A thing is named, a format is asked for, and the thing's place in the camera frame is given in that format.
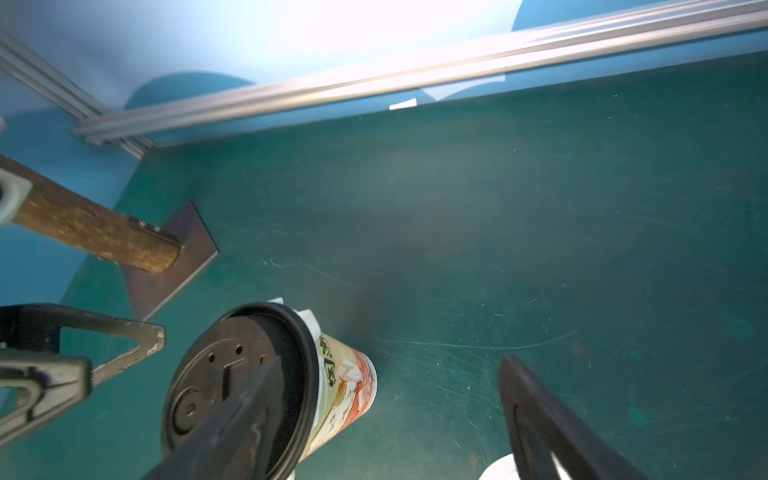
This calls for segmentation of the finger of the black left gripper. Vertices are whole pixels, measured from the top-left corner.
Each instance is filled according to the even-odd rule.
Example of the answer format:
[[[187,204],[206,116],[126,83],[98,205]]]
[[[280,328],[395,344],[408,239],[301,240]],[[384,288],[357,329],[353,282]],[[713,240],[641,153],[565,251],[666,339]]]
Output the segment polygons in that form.
[[[1,308],[1,343],[11,349],[91,360],[94,386],[160,352],[163,326],[56,304]]]
[[[1,386],[19,392],[1,415],[1,445],[40,429],[91,394],[92,363],[83,357],[3,350]]]

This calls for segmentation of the printed paper milk tea cup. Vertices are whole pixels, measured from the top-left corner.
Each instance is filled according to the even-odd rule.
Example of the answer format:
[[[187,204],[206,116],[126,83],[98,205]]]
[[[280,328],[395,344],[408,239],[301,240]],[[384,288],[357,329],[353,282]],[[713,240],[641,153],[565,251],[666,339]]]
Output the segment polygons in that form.
[[[373,405],[378,389],[377,372],[367,355],[325,334],[315,345],[320,387],[301,460],[363,416]]]

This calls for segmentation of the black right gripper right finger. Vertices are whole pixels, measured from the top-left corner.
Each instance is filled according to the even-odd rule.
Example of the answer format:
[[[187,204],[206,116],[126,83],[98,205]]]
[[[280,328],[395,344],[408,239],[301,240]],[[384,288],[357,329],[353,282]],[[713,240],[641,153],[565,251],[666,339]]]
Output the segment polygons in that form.
[[[498,389],[522,479],[644,479],[522,360],[502,358]]]

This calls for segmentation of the black plastic cup lid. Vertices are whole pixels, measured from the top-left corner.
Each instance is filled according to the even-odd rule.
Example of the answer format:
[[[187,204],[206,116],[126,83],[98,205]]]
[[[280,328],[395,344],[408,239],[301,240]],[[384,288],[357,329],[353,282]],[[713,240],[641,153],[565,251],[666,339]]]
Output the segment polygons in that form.
[[[165,399],[163,460],[242,389],[257,367],[277,358],[284,378],[283,419],[264,479],[291,478],[311,430],[320,367],[307,327],[290,307],[277,302],[228,312],[187,350]]]

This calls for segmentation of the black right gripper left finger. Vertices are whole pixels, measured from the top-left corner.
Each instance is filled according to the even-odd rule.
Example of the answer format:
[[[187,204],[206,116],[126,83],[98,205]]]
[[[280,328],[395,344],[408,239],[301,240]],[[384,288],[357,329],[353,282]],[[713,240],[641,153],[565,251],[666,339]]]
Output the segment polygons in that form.
[[[244,387],[161,461],[146,479],[264,479],[283,419],[279,358],[255,370]]]

